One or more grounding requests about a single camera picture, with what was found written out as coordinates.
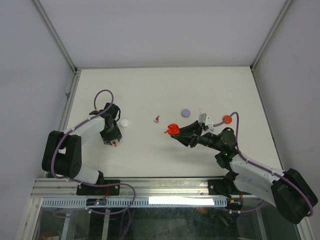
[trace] perforated metal strip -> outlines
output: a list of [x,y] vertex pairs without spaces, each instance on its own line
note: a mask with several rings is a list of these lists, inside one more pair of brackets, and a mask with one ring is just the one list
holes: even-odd
[[[85,208],[87,198],[44,198],[43,208]],[[213,198],[214,206],[203,205],[201,207],[224,208],[227,206],[226,198]],[[90,206],[90,208],[125,208],[131,202],[130,198],[109,198],[105,206]],[[132,208],[193,208],[193,205],[176,204],[149,204],[148,197],[136,198]]]

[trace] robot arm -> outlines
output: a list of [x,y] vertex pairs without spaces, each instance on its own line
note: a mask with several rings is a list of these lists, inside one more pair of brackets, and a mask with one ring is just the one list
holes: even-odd
[[225,185],[265,200],[294,224],[307,216],[310,207],[305,199],[278,175],[298,187],[312,206],[318,203],[317,197],[298,171],[292,168],[288,171],[275,169],[248,158],[237,150],[238,143],[231,128],[227,127],[215,135],[211,132],[213,126],[210,117],[203,113],[198,121],[172,132],[169,130],[168,133],[186,147],[194,148],[200,144],[219,151],[215,155],[217,163],[221,168],[229,170],[224,178]]
[[[91,119],[93,115],[97,115],[102,111],[89,113],[88,119]],[[70,133],[63,141],[63,144],[59,148],[59,153],[56,155],[54,161],[55,173],[80,182],[90,184],[102,183],[104,179],[103,173],[82,163],[82,145],[97,133],[100,133],[103,143],[106,145],[112,145],[112,141],[114,140],[120,141],[122,135],[115,120],[118,113],[118,117],[120,118],[119,107],[112,104],[104,114],[91,119],[88,123]],[[63,132],[52,131],[49,134],[42,160],[42,169],[44,171],[51,172],[55,149],[65,133],[68,133],[72,129],[74,128],[72,127]]]

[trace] purple disc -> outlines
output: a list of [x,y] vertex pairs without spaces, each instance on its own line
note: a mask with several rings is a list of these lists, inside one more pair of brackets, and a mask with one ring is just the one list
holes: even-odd
[[190,117],[191,112],[190,112],[189,109],[183,109],[183,110],[181,111],[181,115],[182,115],[182,117],[184,117],[184,118],[188,118],[188,117]]

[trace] orange disc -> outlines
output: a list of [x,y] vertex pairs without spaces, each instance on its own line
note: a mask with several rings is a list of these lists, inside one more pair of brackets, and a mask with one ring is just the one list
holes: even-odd
[[[222,118],[222,121],[226,120],[228,117],[229,117],[229,115],[225,115],[225,116]],[[232,123],[232,117],[231,117],[228,121],[225,122],[225,124],[230,124],[230,123]]]

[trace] white light strip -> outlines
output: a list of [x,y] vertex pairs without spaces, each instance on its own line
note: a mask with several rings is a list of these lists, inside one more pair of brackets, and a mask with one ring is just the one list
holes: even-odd
[[191,197],[149,197],[149,204],[170,204],[170,205],[191,205],[191,206],[214,206],[212,198],[191,198]]

